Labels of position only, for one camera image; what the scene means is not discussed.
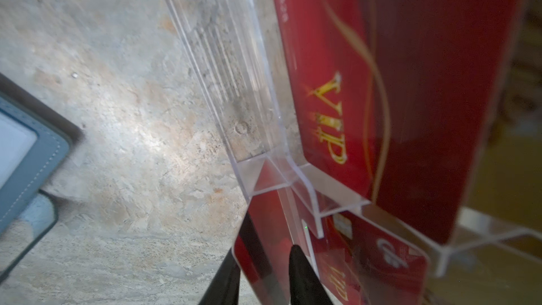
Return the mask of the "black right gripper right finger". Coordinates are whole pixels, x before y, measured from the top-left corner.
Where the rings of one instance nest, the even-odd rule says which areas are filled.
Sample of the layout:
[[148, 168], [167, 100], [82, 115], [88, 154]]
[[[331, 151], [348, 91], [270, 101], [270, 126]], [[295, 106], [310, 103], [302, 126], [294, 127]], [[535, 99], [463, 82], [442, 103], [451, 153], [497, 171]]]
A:
[[292, 305], [333, 305], [299, 245], [289, 253], [289, 291]]

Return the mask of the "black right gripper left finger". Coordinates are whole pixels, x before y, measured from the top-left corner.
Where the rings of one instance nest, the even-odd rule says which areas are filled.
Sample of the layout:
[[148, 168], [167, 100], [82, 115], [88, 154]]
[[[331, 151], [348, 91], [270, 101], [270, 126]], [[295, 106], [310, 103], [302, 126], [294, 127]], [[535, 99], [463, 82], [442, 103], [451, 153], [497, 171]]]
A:
[[232, 251], [226, 257], [209, 284], [199, 305], [238, 305], [241, 269]]

